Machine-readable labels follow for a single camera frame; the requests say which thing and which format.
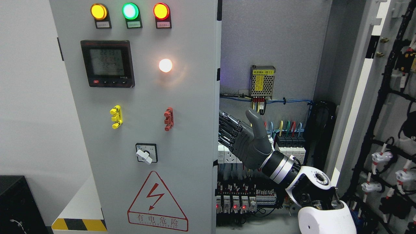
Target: gray wall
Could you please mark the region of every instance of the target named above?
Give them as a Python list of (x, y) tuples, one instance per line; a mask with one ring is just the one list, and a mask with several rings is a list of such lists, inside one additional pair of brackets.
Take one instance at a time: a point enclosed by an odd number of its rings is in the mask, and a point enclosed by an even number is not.
[(341, 104), (364, 6), (362, 0), (333, 1), (314, 101)]
[(26, 176), (50, 226), (91, 174), (84, 139), (49, 2), (2, 0), (0, 22), (0, 174)]
[[(312, 99), (331, 2), (224, 0), (221, 92), (248, 89), (251, 65), (273, 65), (273, 99)], [(247, 121), (250, 103), (221, 99), (220, 108)], [(305, 122), (307, 111), (305, 102), (270, 104), (264, 120)]]

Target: yellow wire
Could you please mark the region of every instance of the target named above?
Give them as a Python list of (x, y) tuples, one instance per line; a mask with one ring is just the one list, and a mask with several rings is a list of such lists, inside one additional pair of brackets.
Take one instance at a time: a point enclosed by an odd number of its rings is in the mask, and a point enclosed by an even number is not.
[(279, 137), (282, 136), (282, 130), (283, 130), (283, 120), (280, 121), (280, 126), (279, 126)]

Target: screw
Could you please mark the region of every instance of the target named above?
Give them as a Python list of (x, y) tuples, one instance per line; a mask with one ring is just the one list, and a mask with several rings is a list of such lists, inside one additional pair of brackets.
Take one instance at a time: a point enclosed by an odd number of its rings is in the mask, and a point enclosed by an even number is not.
[(384, 54), (382, 52), (377, 52), (376, 57), (382, 58), (382, 57), (384, 57)]
[(389, 42), (390, 41), (390, 39), (388, 39), (388, 38), (386, 38), (386, 37), (382, 37), (381, 39), (380, 39), (380, 42), (381, 43), (387, 43), (387, 42)]

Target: yellow terminal connector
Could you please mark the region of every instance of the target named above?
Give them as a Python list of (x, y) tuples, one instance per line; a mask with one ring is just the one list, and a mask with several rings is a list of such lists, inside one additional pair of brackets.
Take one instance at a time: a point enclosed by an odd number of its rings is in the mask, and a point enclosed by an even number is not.
[(116, 105), (110, 110), (110, 114), (113, 116), (111, 117), (111, 121), (113, 121), (113, 129), (117, 129), (119, 126), (123, 124), (123, 116), (121, 114), (121, 106)]

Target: label tag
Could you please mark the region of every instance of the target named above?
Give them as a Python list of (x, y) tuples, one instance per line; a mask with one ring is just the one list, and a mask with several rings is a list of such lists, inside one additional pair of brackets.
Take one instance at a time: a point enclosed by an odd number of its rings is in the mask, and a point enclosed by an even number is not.
[(157, 22), (157, 27), (171, 27), (170, 22)]
[(128, 21), (127, 22), (127, 27), (132, 28), (132, 27), (140, 27), (141, 23), (140, 21)]
[(256, 85), (254, 87), (255, 91), (262, 91), (264, 83), (264, 75), (256, 75)]
[(400, 88), (404, 88), (404, 85), (406, 84), (406, 76), (402, 76), (400, 79)]
[(110, 27), (110, 23), (108, 21), (97, 22), (97, 27), (99, 27), (99, 28)]
[(274, 75), (274, 70), (253, 70), (253, 75)]

